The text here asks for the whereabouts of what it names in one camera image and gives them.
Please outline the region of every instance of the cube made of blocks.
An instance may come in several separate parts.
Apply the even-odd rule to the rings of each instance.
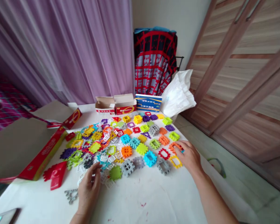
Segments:
[[[160,132],[160,128],[156,124],[149,127],[148,133],[151,136],[157,136],[159,134],[159,132]]]
[[[127,134],[122,135],[120,139],[123,144],[128,144],[131,140],[131,138]]]
[[[164,125],[169,125],[169,124],[172,123],[172,119],[169,118],[169,117],[165,117],[165,118],[163,119],[163,123],[164,123]]]
[[[169,163],[164,160],[163,158],[160,159],[158,162],[157,162],[157,167],[159,169],[159,171],[164,174],[165,176],[170,173],[171,171],[171,166],[169,165]]]
[[[144,161],[148,167],[152,167],[156,164],[157,156],[150,150],[148,150],[144,155]]]
[[[157,149],[161,146],[161,143],[160,143],[158,140],[156,140],[155,138],[152,139],[152,140],[149,142],[149,144],[150,144],[150,146],[151,146],[153,149],[155,149],[155,150],[157,150]]]
[[[121,171],[126,177],[129,177],[135,169],[135,165],[129,159],[126,159],[121,165]]]
[[[134,117],[135,124],[140,124],[141,122],[142,122],[142,117],[140,115]]]
[[[136,148],[136,151],[142,156],[145,155],[147,150],[148,150],[148,147],[146,145],[144,145],[143,143],[140,143]]]
[[[141,141],[138,139],[138,138],[132,138],[131,141],[130,141],[130,146],[133,148],[133,149],[136,149],[137,146],[141,143]]]
[[[179,140],[180,135],[175,132],[171,132],[169,135],[169,138],[171,138],[173,141],[177,141],[177,140]]]
[[[131,118],[127,115],[127,116],[124,116],[124,117],[122,118],[122,120],[123,120],[125,123],[128,123],[128,122],[131,121]]]

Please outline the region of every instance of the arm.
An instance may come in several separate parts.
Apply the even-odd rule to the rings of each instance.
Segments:
[[[200,155],[196,148],[188,141],[179,141],[176,143],[181,145],[184,149],[184,153],[181,153],[181,151],[175,147],[177,156],[192,175],[197,186],[208,223],[238,224],[239,222],[220,196],[212,180],[203,171],[200,163]]]
[[[73,216],[70,224],[89,223],[99,196],[101,167],[100,163],[93,164],[82,179],[78,188],[78,210]]]

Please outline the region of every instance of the blue box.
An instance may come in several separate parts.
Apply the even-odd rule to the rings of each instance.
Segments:
[[[146,110],[152,112],[159,112],[162,103],[161,96],[150,96],[143,94],[136,94],[137,110]]]

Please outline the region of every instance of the tabletop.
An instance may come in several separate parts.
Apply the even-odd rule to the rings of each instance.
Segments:
[[[79,109],[83,115],[68,132],[81,130],[85,126],[112,117],[97,114],[94,104],[81,105]],[[160,119],[153,122],[159,127],[165,126]],[[175,132],[180,135],[180,140],[186,140],[177,128]],[[157,154],[157,151],[149,146],[148,141],[145,144],[149,150]],[[64,140],[47,168],[62,161],[59,156],[66,148],[65,145]],[[162,147],[170,152],[168,145]],[[130,159],[136,156],[140,155],[133,150]],[[242,222],[257,223],[257,217],[249,205],[202,156],[201,163],[237,219]],[[66,173],[62,186],[53,191],[50,191],[50,181],[44,182],[43,178],[38,181],[15,179],[0,197],[0,213],[21,208],[16,223],[69,223],[77,210],[78,200],[70,205],[64,191],[76,189],[81,174],[77,171],[77,167],[73,167]],[[123,175],[110,189],[101,185],[98,204],[91,221],[92,223],[207,224],[197,187],[187,169],[185,167],[176,169],[172,166],[171,172],[164,176],[156,165],[135,170],[128,178]]]

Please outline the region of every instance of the wardrobe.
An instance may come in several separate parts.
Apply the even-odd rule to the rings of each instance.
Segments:
[[[280,0],[212,0],[181,113],[280,190]]]

